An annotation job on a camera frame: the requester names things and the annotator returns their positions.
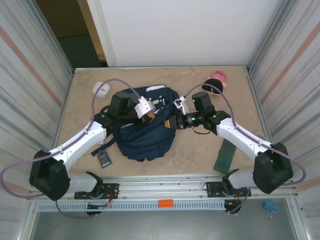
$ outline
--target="orange label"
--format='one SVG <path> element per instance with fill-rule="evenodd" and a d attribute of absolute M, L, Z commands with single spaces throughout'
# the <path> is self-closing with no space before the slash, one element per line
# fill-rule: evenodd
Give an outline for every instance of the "orange label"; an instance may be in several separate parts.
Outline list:
<path fill-rule="evenodd" d="M 173 208 L 173 207 L 174 207 L 173 199 L 159 200 L 159 208 Z"/>

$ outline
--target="white bracket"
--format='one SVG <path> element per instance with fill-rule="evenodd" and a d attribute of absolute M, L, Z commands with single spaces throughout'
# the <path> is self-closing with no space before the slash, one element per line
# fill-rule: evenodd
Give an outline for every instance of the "white bracket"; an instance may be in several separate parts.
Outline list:
<path fill-rule="evenodd" d="M 173 101 L 173 104 L 176 106 L 177 109 L 181 109 L 183 115 L 186 115 L 189 112 L 188 106 L 185 103 L 186 99 L 184 96 Z"/>
<path fill-rule="evenodd" d="M 141 96 L 139 98 L 139 103 L 134 107 L 138 118 L 142 118 L 143 115 L 153 113 L 156 110 L 155 105 L 148 101 L 145 97 Z"/>

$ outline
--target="white wall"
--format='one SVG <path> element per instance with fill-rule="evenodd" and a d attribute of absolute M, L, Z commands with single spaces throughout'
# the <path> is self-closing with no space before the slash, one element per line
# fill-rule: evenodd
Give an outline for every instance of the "white wall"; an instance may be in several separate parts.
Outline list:
<path fill-rule="evenodd" d="M 247 65 L 283 0 L 88 0 L 112 67 Z"/>

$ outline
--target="green sponge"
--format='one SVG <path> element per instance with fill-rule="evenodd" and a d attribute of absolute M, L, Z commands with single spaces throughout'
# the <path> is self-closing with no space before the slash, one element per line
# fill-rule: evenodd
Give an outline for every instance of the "green sponge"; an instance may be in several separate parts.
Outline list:
<path fill-rule="evenodd" d="M 228 140 L 224 139 L 213 169 L 222 174 L 229 173 L 229 169 L 232 163 L 232 159 L 234 158 L 235 151 L 236 146 Z"/>

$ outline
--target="wire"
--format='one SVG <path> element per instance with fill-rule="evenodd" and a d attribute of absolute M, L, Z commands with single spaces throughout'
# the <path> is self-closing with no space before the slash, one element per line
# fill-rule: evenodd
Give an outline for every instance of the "wire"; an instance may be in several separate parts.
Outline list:
<path fill-rule="evenodd" d="M 251 137 L 249 134 L 247 134 L 246 132 L 242 131 L 239 127 L 237 127 L 237 123 L 236 123 L 236 119 L 235 119 L 235 114 L 234 114 L 234 111 L 231 107 L 231 104 L 230 102 L 228 101 L 228 99 L 226 98 L 226 96 L 215 86 L 211 85 L 211 84 L 208 84 L 208 83 L 200 83 L 196 86 L 194 86 L 193 88 L 191 88 L 187 93 L 186 95 L 184 96 L 184 98 L 186 98 L 193 90 L 195 90 L 196 88 L 200 87 L 200 86 L 209 86 L 215 90 L 217 90 L 218 93 L 221 94 L 221 96 L 223 97 L 223 99 L 225 100 L 226 104 L 228 105 L 229 109 L 230 109 L 230 112 L 231 112 L 231 119 L 232 119 L 232 123 L 233 123 L 233 126 L 235 127 L 236 130 L 238 130 L 242 135 L 244 135 L 245 137 L 247 137 L 248 139 L 250 139 L 251 141 L 253 141 L 254 143 L 256 144 L 259 144 L 260 146 L 270 150 L 270 151 L 273 151 L 274 153 L 276 154 L 279 154 L 283 157 L 285 157 L 286 159 L 289 159 L 290 161 L 292 161 L 293 163 L 295 163 L 301 170 L 302 170 L 302 177 L 297 180 L 297 181 L 293 181 L 293 182 L 288 182 L 288 183 L 284 183 L 282 184 L 282 186 L 291 186 L 291 185 L 295 185 L 295 184 L 299 184 L 301 182 L 303 182 L 306 177 L 307 177 L 307 172 L 306 172 L 306 169 L 304 168 L 304 166 L 302 166 L 301 163 L 299 163 L 297 160 L 295 160 L 293 157 L 279 151 L 279 150 L 276 150 L 274 149 L 273 147 L 270 147 L 268 145 L 265 145 L 265 144 L 260 144 L 260 142 L 258 140 L 256 140 L 255 138 Z"/>
<path fill-rule="evenodd" d="M 247 200 L 249 194 L 250 194 L 250 191 L 251 191 L 251 187 L 248 189 L 248 192 L 246 193 L 243 201 L 239 204 L 239 206 L 237 206 L 235 209 L 233 209 L 232 211 L 228 211 L 229 214 L 232 214 L 234 213 L 235 211 L 237 211 L 239 208 L 241 208 L 241 206 L 245 203 L 245 201 Z"/>
<path fill-rule="evenodd" d="M 231 200 L 231 202 L 233 202 L 237 198 L 237 196 L 238 196 L 238 193 L 235 194 L 235 197 L 234 199 Z"/>
<path fill-rule="evenodd" d="M 59 213 L 61 213 L 63 216 L 69 218 L 69 219 L 91 219 L 97 216 L 97 214 L 95 215 L 89 215 L 89 216 L 73 216 L 73 215 L 69 215 L 65 212 L 63 212 L 60 207 L 58 206 L 58 201 L 55 201 L 55 207 L 58 210 Z"/>
<path fill-rule="evenodd" d="M 7 170 L 11 169 L 11 168 L 14 168 L 14 167 L 17 167 L 17 166 L 20 166 L 20 165 L 24 165 L 24 164 L 32 164 L 32 163 L 35 163 L 35 162 L 38 162 L 38 161 L 42 161 L 42 160 L 46 160 L 46 159 L 49 159 L 49 158 L 52 158 L 62 152 L 64 152 L 66 149 L 70 148 L 72 145 L 76 144 L 80 139 L 82 139 L 86 134 L 87 132 L 90 130 L 92 124 L 94 123 L 94 118 L 95 118 L 95 99 L 97 97 L 97 94 L 99 92 L 99 90 L 103 87 L 103 85 L 109 83 L 109 82 L 112 82 L 112 81 L 117 81 L 117 82 L 120 82 L 120 83 L 123 83 L 124 85 L 126 85 L 127 87 L 129 87 L 133 92 L 134 94 L 138 97 L 138 99 L 140 98 L 140 95 L 137 93 L 137 91 L 132 87 L 130 86 L 128 83 L 126 83 L 125 81 L 121 80 L 121 79 L 118 79 L 118 78 L 111 78 L 111 79 L 108 79 L 106 81 L 104 81 L 98 88 L 97 90 L 95 91 L 93 97 L 92 97 L 92 101 L 91 101 L 91 108 L 92 108 L 92 116 L 91 116 L 91 120 L 90 120 L 90 123 L 86 129 L 86 131 L 84 131 L 78 138 L 76 138 L 74 141 L 72 141 L 71 143 L 69 143 L 68 145 L 66 145 L 65 147 L 62 148 L 62 150 L 60 151 L 56 151 L 54 153 L 51 153 L 50 155 L 47 155 L 47 156 L 42 156 L 42 157 L 38 157 L 38 158 L 34 158 L 34 159 L 31 159 L 31 160 L 26 160 L 26 161 L 22 161 L 22 162 L 17 162 L 17 163 L 14 163 L 14 164 L 11 164 L 11 165 L 8 165 L 6 166 L 5 168 L 3 168 L 0 172 L 0 185 L 2 186 L 3 190 L 5 190 L 8 194 L 16 197 L 16 198 L 21 198 L 21 199 L 31 199 L 31 198 L 37 198 L 37 197 L 42 197 L 44 196 L 44 194 L 36 194 L 36 195 L 20 195 L 20 194 L 17 194 L 13 191 L 11 191 L 5 184 L 5 181 L 4 181 L 4 174 Z"/>
<path fill-rule="evenodd" d="M 110 189 L 105 189 L 103 192 L 104 194 L 108 197 L 108 193 L 106 191 L 109 191 L 110 192 L 110 197 L 109 197 L 109 203 L 111 204 L 111 200 L 114 199 L 114 193 L 112 192 L 112 190 Z"/>
<path fill-rule="evenodd" d="M 193 130 L 194 133 L 200 134 L 200 135 L 207 135 L 207 134 L 211 133 L 211 131 L 208 131 L 208 132 L 198 132 L 198 131 L 195 130 L 195 126 L 192 127 L 192 130 Z"/>
<path fill-rule="evenodd" d="M 207 182 L 205 182 L 203 185 L 202 185 L 202 190 L 206 191 L 208 189 L 204 189 L 204 186 L 207 184 Z"/>

